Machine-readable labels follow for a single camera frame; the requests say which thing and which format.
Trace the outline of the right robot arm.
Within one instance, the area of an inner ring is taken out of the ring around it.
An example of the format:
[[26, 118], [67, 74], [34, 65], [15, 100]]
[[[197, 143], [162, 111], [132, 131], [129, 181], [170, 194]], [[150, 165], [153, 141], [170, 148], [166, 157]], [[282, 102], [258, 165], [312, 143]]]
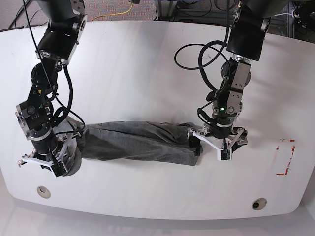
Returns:
[[[28, 98], [17, 105], [16, 117], [25, 137], [34, 150], [24, 155], [18, 164], [35, 163], [48, 169], [54, 177], [68, 175], [74, 164], [76, 149], [69, 146], [81, 130], [61, 127], [70, 114], [73, 85], [67, 66], [70, 63], [87, 22], [82, 0], [40, 0], [41, 10], [48, 17], [46, 32], [35, 43], [40, 59], [31, 72], [31, 90]], [[68, 86], [68, 104], [54, 110], [57, 99], [58, 73], [64, 71]]]

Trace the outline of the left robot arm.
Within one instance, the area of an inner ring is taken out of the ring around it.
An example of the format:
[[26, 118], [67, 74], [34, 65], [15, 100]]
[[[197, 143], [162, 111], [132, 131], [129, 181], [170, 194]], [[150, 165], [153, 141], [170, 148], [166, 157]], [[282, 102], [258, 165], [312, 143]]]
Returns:
[[[287, 4], [286, 0], [241, 0], [233, 23], [226, 24], [224, 41], [211, 41], [201, 46], [196, 69], [211, 92], [206, 97], [207, 103], [197, 109], [203, 127], [188, 130], [192, 148], [198, 148], [204, 141], [217, 150], [219, 161], [229, 161], [235, 150], [247, 145], [247, 130], [234, 127], [233, 123], [242, 110], [244, 88], [251, 78], [250, 61], [259, 61], [271, 18]], [[204, 68], [210, 63], [203, 62], [204, 53], [216, 45], [221, 46], [218, 56], [223, 50], [232, 53], [221, 67], [220, 88], [215, 88], [208, 80]]]

